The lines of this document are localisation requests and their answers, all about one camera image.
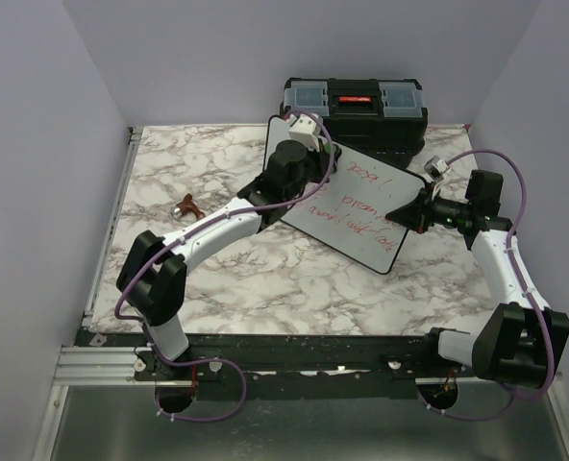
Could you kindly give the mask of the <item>green round eraser pad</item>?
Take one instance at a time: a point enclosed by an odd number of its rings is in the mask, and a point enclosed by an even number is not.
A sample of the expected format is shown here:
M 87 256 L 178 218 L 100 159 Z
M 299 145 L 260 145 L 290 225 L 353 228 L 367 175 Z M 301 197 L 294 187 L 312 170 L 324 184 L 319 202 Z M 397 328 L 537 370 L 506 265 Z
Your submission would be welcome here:
M 329 157 L 334 158 L 334 169 L 336 169 L 338 160 L 340 159 L 342 154 L 340 146 L 337 144 L 326 144 L 325 152 Z

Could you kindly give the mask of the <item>white whiteboard with red writing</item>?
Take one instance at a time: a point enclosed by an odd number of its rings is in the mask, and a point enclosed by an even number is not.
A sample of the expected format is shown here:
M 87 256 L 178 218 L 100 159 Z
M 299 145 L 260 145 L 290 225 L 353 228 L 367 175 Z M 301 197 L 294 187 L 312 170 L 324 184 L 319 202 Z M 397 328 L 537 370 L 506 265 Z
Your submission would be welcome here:
M 341 145 L 336 172 L 282 221 L 368 269 L 390 272 L 408 230 L 386 215 L 412 202 L 427 182 Z

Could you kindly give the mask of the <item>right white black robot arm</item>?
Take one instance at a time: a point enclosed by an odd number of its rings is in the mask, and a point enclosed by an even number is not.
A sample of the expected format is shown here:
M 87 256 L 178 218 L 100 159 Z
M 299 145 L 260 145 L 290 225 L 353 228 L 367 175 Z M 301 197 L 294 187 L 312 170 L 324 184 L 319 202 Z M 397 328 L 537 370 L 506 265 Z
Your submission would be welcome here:
M 499 216 L 503 178 L 471 173 L 464 202 L 441 197 L 425 185 L 388 220 L 418 233 L 433 225 L 455 229 L 482 269 L 496 307 L 478 334 L 447 328 L 431 331 L 433 344 L 419 355 L 421 369 L 441 376 L 454 362 L 476 377 L 545 390 L 553 380 L 569 336 L 569 318 L 553 311 L 525 268 L 514 226 Z

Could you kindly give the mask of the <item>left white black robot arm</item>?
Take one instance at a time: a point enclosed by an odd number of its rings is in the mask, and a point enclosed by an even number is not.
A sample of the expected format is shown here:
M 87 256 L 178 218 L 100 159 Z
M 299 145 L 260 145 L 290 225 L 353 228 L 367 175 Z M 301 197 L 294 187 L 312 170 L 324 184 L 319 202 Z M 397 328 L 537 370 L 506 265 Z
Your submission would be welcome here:
M 136 237 L 118 275 L 121 297 L 114 314 L 142 323 L 160 351 L 158 369 L 170 379 L 189 370 L 189 342 L 178 312 L 186 279 L 203 261 L 238 240 L 266 230 L 297 203 L 311 197 L 336 171 L 341 149 L 318 143 L 316 151 L 286 139 L 267 166 L 215 213 L 169 236 L 147 230 Z

